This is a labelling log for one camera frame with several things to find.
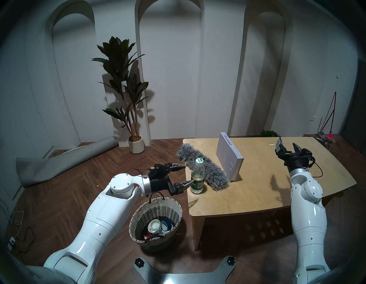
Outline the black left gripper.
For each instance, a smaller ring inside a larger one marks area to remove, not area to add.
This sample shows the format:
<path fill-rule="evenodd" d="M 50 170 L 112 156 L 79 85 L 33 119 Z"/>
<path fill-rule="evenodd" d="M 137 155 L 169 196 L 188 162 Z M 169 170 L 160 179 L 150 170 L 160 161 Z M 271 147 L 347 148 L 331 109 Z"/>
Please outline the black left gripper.
<path fill-rule="evenodd" d="M 167 190 L 171 196 L 182 194 L 191 187 L 194 180 L 172 184 L 168 174 L 185 168 L 186 165 L 178 163 L 155 164 L 153 167 L 149 167 L 148 179 L 151 194 L 162 190 Z"/>

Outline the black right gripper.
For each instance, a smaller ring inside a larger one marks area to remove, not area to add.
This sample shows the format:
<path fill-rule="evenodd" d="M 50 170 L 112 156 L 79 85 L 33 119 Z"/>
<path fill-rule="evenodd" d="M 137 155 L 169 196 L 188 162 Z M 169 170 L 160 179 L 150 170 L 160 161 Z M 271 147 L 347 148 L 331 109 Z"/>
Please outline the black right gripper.
<path fill-rule="evenodd" d="M 306 148 L 301 148 L 296 143 L 292 143 L 292 145 L 296 154 L 288 154 L 281 137 L 279 137 L 276 142 L 275 153 L 277 157 L 282 157 L 284 166 L 287 167 L 288 172 L 290 173 L 296 169 L 311 168 L 315 163 L 315 158 L 313 157 L 312 152 Z"/>

